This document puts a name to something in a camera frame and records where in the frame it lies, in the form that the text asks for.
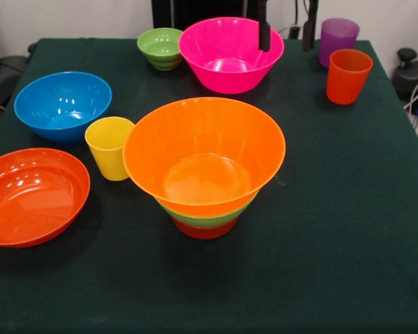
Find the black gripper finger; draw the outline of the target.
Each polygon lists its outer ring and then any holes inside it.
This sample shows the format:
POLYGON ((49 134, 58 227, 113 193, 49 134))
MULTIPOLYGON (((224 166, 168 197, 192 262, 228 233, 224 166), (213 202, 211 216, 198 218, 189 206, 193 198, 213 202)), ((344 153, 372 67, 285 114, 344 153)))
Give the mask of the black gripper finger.
POLYGON ((310 51, 314 48, 318 7, 319 0, 309 0, 307 21, 303 25, 302 32, 303 51, 310 51))
POLYGON ((267 0, 258 0, 258 49, 264 52, 270 50, 270 25, 267 22, 267 0))

